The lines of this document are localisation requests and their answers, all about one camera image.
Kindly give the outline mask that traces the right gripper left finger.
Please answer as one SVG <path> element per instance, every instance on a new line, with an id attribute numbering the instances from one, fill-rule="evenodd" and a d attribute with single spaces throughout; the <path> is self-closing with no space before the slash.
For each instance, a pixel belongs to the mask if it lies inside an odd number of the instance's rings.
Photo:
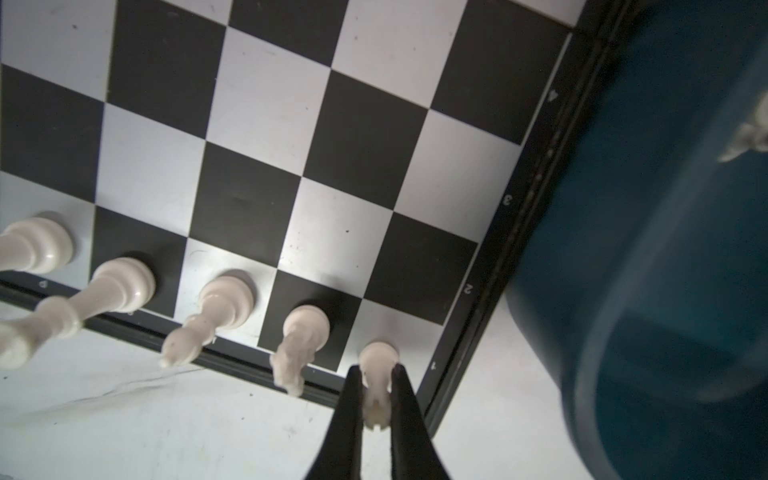
<path id="1" fill-rule="evenodd" d="M 325 438 L 306 479 L 360 479 L 364 386 L 358 365 L 350 367 Z"/>

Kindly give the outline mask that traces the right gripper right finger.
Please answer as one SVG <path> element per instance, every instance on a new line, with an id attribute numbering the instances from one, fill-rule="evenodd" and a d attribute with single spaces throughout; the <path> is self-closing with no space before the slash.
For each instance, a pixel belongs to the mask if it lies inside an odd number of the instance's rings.
<path id="1" fill-rule="evenodd" d="M 405 367 L 392 370 L 391 475 L 393 479 L 449 479 L 426 429 Z"/>

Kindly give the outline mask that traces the white rook piece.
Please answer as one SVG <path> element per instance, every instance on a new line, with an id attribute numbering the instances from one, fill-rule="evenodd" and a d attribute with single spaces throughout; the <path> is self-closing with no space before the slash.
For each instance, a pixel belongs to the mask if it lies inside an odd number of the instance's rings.
<path id="1" fill-rule="evenodd" d="M 363 422 L 369 430 L 385 430 L 390 426 L 392 370 L 399 360 L 398 351 L 383 341 L 368 344 L 359 355 L 359 368 L 366 387 Z"/>

